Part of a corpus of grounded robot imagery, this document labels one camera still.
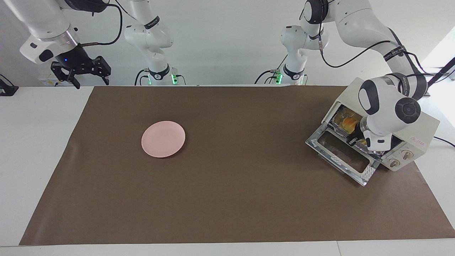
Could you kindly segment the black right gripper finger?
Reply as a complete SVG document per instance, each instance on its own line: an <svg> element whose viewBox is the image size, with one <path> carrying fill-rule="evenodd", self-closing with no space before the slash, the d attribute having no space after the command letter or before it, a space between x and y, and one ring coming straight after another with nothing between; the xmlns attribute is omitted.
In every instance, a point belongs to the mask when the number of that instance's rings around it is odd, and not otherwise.
<svg viewBox="0 0 455 256"><path fill-rule="evenodd" d="M105 85L109 85L109 76L112 74L112 69L102 56L97 56L91 60L89 70L92 75L101 77Z"/></svg>
<svg viewBox="0 0 455 256"><path fill-rule="evenodd" d="M60 81L60 82L68 82L73 84L73 86L76 89L80 89L80 83L78 80L75 78L75 73L73 70L70 68L68 73L64 73L63 70L65 67L61 63L51 63L51 70L54 73L55 77Z"/></svg>

